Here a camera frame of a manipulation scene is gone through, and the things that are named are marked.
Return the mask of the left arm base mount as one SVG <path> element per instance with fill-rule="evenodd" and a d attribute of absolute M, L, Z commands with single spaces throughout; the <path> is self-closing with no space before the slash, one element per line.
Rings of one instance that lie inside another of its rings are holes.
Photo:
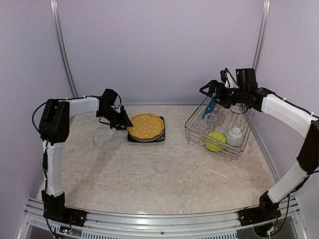
<path fill-rule="evenodd" d="M 62 211 L 52 208 L 44 208 L 43 216 L 52 221 L 68 224 L 71 226 L 84 227 L 87 214 L 88 213 L 84 210 L 65 207 L 62 209 Z"/>

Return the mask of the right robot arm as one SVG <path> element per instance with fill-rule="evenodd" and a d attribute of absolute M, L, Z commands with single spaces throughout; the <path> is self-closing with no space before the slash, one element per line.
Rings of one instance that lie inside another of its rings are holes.
<path fill-rule="evenodd" d="M 319 119 L 311 113 L 287 102 L 273 91 L 257 88 L 255 83 L 239 88 L 226 87 L 212 80 L 199 91 L 224 108 L 244 104 L 250 109 L 279 120 L 289 133 L 274 133 L 280 156 L 295 156 L 290 168 L 280 180 L 260 197 L 255 217 L 265 221 L 278 208 L 278 204 L 291 193 L 299 190 L 319 166 Z"/>

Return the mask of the pale green round plate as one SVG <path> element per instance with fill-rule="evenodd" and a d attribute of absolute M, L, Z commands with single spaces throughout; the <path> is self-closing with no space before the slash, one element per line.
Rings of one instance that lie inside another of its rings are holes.
<path fill-rule="evenodd" d="M 159 136 L 159 137 L 156 137 L 156 138 L 153 138 L 153 139 L 137 139 L 137 138 L 134 138 L 130 135 L 128 135 L 128 140 L 130 140 L 131 142 L 161 142 L 165 139 L 165 137 L 162 135 L 162 136 Z"/>

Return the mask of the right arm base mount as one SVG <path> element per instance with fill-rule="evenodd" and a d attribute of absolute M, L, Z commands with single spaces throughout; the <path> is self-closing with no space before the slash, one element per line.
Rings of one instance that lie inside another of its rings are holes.
<path fill-rule="evenodd" d="M 279 209 L 274 209 L 272 211 L 261 212 L 259 207 L 244 208 L 238 212 L 239 220 L 241 226 L 253 225 L 261 222 L 266 222 L 282 216 Z"/>

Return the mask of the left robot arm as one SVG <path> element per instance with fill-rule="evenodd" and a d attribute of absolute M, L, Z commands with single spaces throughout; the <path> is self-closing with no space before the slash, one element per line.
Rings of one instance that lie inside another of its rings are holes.
<path fill-rule="evenodd" d="M 63 222 L 69 218 L 70 211 L 65 206 L 62 186 L 62 152 L 74 118 L 95 113 L 101 124 L 116 130 L 126 130 L 132 123 L 121 97 L 111 89 L 106 89 L 101 96 L 49 99 L 40 107 L 43 112 L 35 129 L 43 147 L 44 190 L 41 196 L 44 211 Z"/>

